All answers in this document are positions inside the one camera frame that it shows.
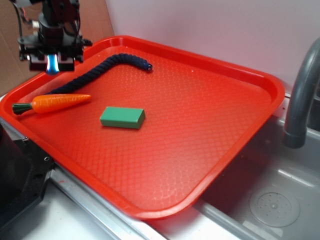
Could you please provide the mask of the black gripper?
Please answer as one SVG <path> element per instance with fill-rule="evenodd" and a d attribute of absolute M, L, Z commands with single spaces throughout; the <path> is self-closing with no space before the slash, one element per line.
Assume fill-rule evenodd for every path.
<path fill-rule="evenodd" d="M 54 29 L 49 36 L 37 33 L 18 38 L 19 58 L 28 58 L 30 71 L 47 71 L 48 56 L 57 55 L 59 71 L 74 71 L 75 61 L 84 61 L 84 48 L 93 43 L 80 36 L 64 33 L 62 28 Z"/>

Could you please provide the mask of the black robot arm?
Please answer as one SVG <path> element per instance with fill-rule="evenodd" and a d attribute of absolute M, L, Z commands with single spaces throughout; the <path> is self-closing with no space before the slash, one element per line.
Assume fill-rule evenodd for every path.
<path fill-rule="evenodd" d="M 26 7 L 36 0 L 13 0 L 18 24 L 36 28 L 36 33 L 23 35 L 19 27 L 19 59 L 28 61 L 30 71 L 49 75 L 72 72 L 75 63 L 84 61 L 84 48 L 93 43 L 80 33 L 80 3 L 77 0 L 42 0 L 37 20 L 26 16 Z"/>

